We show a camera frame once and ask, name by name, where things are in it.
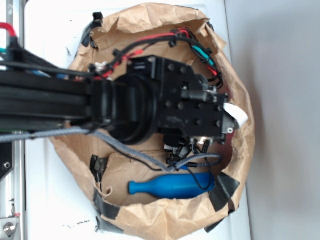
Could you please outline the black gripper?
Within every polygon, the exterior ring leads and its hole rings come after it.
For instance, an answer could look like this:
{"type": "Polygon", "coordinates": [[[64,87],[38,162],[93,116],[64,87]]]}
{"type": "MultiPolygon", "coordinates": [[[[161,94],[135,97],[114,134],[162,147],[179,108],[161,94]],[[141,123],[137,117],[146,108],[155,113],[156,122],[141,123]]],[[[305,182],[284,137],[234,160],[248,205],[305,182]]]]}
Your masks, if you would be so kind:
{"type": "Polygon", "coordinates": [[[153,108],[149,120],[152,133],[224,142],[224,116],[228,113],[237,129],[248,115],[228,97],[209,89],[207,79],[194,73],[191,66],[158,56],[134,58],[127,64],[126,77],[146,85],[153,108]]]}

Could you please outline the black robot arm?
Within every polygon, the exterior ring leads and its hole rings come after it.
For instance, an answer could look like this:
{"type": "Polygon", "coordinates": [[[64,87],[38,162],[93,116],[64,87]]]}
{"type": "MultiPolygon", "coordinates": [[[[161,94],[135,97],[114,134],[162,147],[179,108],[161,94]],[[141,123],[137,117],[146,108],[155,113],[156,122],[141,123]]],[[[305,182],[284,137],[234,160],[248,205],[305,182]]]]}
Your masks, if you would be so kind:
{"type": "Polygon", "coordinates": [[[208,80],[184,63],[150,55],[133,58],[116,80],[63,79],[63,71],[18,45],[0,63],[0,127],[40,131],[74,127],[74,134],[104,129],[135,145],[153,134],[223,141],[241,128],[247,113],[229,103],[208,80]],[[33,60],[26,64],[26,59],[33,60]]]}

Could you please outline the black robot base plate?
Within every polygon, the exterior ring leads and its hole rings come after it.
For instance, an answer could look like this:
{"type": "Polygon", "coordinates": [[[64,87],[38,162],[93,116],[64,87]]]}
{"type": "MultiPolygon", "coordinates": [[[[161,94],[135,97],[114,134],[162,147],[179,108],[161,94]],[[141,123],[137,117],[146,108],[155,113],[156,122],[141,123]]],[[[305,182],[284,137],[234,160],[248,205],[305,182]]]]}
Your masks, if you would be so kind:
{"type": "Polygon", "coordinates": [[[0,181],[2,181],[13,168],[13,144],[11,142],[0,144],[0,181]]]}

